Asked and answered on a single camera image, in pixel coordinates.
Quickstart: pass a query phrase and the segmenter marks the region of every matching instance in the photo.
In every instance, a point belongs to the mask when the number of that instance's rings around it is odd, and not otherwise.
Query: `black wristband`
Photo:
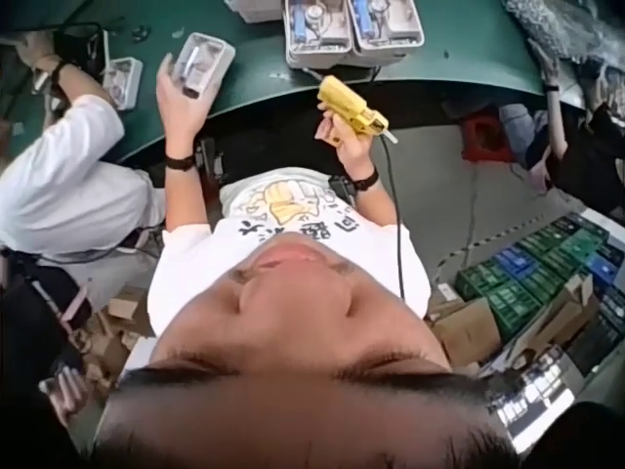
[[[543,83],[543,91],[545,94],[550,93],[552,91],[559,91],[560,86],[558,85],[548,85],[547,83]]]
[[[50,81],[52,82],[53,86],[59,84],[59,75],[61,74],[61,70],[63,69],[63,67],[70,64],[71,62],[61,59],[59,64],[55,66],[55,69],[52,70],[52,73],[50,74]]]
[[[380,175],[378,174],[378,169],[373,167],[373,174],[366,179],[361,181],[354,181],[354,187],[358,192],[364,192],[367,189],[371,188],[375,183],[380,180]]]
[[[176,171],[188,171],[195,167],[195,155],[187,156],[184,159],[174,159],[165,155],[165,166]]]

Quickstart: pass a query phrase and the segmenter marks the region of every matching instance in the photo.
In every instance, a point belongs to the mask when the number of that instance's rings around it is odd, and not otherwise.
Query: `eyebrow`
[[[198,384],[237,379],[197,368],[139,368],[120,379],[115,394],[163,387],[191,387]],[[462,374],[361,374],[334,378],[335,381],[390,392],[418,392],[426,396],[454,399],[468,405],[487,405],[484,381]]]

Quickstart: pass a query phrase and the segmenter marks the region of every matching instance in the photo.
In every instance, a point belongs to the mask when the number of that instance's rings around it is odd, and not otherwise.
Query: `yellow electric screwdriver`
[[[389,132],[389,120],[380,112],[370,109],[361,96],[355,93],[335,76],[323,76],[305,68],[304,71],[321,82],[317,97],[325,105],[341,115],[359,134],[383,135],[394,144],[397,138]],[[338,147],[341,140],[336,136],[323,139],[333,147]]]

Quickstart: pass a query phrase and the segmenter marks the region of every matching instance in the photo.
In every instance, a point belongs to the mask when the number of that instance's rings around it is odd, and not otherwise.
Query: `black bag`
[[[54,375],[59,361],[82,367],[80,353],[67,340],[49,303],[65,311],[79,287],[65,270],[38,266],[29,255],[8,251],[5,257],[10,278],[0,298],[0,389],[28,392]],[[84,301],[70,322],[72,329],[82,326],[91,311],[89,302]]]

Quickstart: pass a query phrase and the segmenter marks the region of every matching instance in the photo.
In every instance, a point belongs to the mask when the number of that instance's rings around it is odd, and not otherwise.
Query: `green workbench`
[[[63,1],[62,7],[44,8],[52,0],[35,2],[40,18],[29,10],[18,26],[54,22],[82,3]],[[499,0],[416,0],[425,29],[425,45],[414,56],[385,67],[378,80],[436,80],[494,85],[528,93],[541,93],[540,76],[527,53],[521,32],[503,10]],[[112,58],[134,57],[144,63],[137,107],[122,114],[126,137],[114,149],[117,161],[163,138],[154,87],[156,71],[167,52],[177,54],[191,32],[198,31],[227,40],[236,48],[236,59],[227,75],[212,115],[262,100],[310,90],[315,82],[288,68],[284,60],[281,21],[247,24],[222,0],[95,0],[80,15],[81,21],[98,21],[117,30],[110,37]],[[149,38],[134,43],[132,28],[150,28]],[[368,70],[340,70],[346,81],[364,81]],[[12,141],[17,154],[34,140],[41,128],[41,98],[22,93],[10,118],[21,122],[24,132]]]

